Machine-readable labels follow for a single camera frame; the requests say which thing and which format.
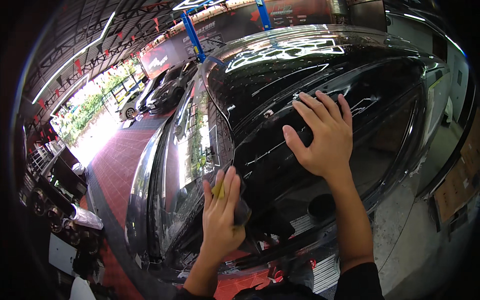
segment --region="black sleeve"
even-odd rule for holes
[[[347,299],[384,300],[375,263],[359,264],[340,276],[335,300]]]
[[[173,300],[215,300],[213,297],[204,297],[204,296],[195,296],[192,295],[189,291],[182,288],[177,292]]]

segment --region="red pennant flag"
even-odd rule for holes
[[[47,110],[47,108],[45,107],[45,102],[43,101],[43,98],[40,98],[40,100],[38,101],[38,104],[40,104],[40,106],[41,106],[44,110]]]

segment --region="dark car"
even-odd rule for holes
[[[193,60],[178,63],[170,68],[162,84],[147,98],[146,105],[150,114],[155,115],[166,108],[175,107],[195,72],[197,64]]]
[[[140,97],[138,97],[137,103],[135,104],[135,109],[138,112],[148,111],[148,107],[147,107],[147,103],[146,103],[147,98],[152,94],[152,92],[157,87],[162,85],[162,83],[163,83],[162,81],[165,78],[165,74],[167,74],[167,72],[168,72],[168,69],[161,72],[157,77],[155,77],[153,79],[150,79],[148,81],[147,85],[145,86],[144,90],[142,91],[142,94],[140,95]]]
[[[335,101],[345,95],[353,115],[350,166],[371,213],[419,166],[447,103],[448,93],[430,88],[449,85],[449,76],[445,62],[409,42],[351,26],[282,28],[216,50],[142,154],[125,224],[132,258],[160,280],[183,282],[202,243],[202,180],[235,165],[252,214],[220,278],[287,256],[325,259],[336,251],[335,209],[325,203],[322,219],[310,222],[310,201],[330,191],[285,144],[286,124],[305,145],[313,140],[292,100],[301,91],[321,90]]]

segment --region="led ceiling light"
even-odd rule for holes
[[[52,110],[52,113],[50,114],[51,117],[56,117],[53,112],[56,111],[60,105],[63,104],[63,101],[65,100],[65,98],[70,95],[70,93],[74,90],[74,88],[76,88],[84,79],[87,79],[87,83],[88,83],[88,80],[90,79],[90,74],[87,73],[87,75],[85,75],[84,77],[80,78],[79,81],[77,81],[69,90],[68,92],[65,94],[65,96],[63,96],[63,98],[60,100],[60,102],[57,104],[57,106],[55,106],[55,108]]]
[[[36,101],[40,98],[40,95],[43,93],[43,91],[45,91],[45,89],[46,89],[47,86],[50,84],[50,82],[51,82],[55,77],[57,77],[57,75],[63,70],[63,68],[65,68],[68,64],[70,64],[77,56],[79,56],[80,54],[84,53],[88,48],[90,48],[91,46],[95,45],[96,43],[98,43],[99,41],[101,41],[101,40],[103,39],[103,36],[105,35],[105,32],[107,31],[108,27],[110,26],[110,23],[112,22],[114,16],[115,16],[115,12],[112,12],[112,15],[110,15],[110,18],[108,19],[107,24],[105,24],[105,27],[103,28],[102,34],[100,35],[99,38],[97,38],[96,40],[92,41],[90,44],[86,45],[82,50],[80,50],[80,51],[78,51],[77,53],[75,53],[71,58],[69,58],[69,59],[52,75],[52,77],[50,77],[50,78],[47,80],[47,82],[45,82],[45,84],[43,85],[43,87],[40,89],[40,91],[38,92],[38,94],[35,96],[35,99],[33,99],[32,104],[35,104],[35,103],[36,103]]]
[[[179,5],[175,6],[172,10],[174,11],[180,11],[180,10],[185,10],[187,8],[195,8],[199,6],[213,6],[217,5],[220,2],[223,2],[225,0],[211,0],[211,1],[205,1],[205,0],[185,0],[184,2],[180,3]]]
[[[403,15],[406,16],[406,17],[409,17],[409,18],[417,19],[417,20],[420,20],[420,21],[425,21],[425,19],[423,19],[423,18],[414,16],[414,15],[411,15],[411,14],[408,14],[408,13],[404,13]]]

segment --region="tiled floor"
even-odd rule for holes
[[[105,263],[103,284],[115,288],[119,299],[171,299],[175,288],[142,271],[130,258],[123,236],[125,214],[135,169],[142,151],[168,115],[144,115],[129,128],[118,128],[88,166],[88,193],[80,204],[96,210],[105,226],[106,243],[101,250]],[[215,297],[229,300],[241,289],[267,285],[266,271],[219,282]]]

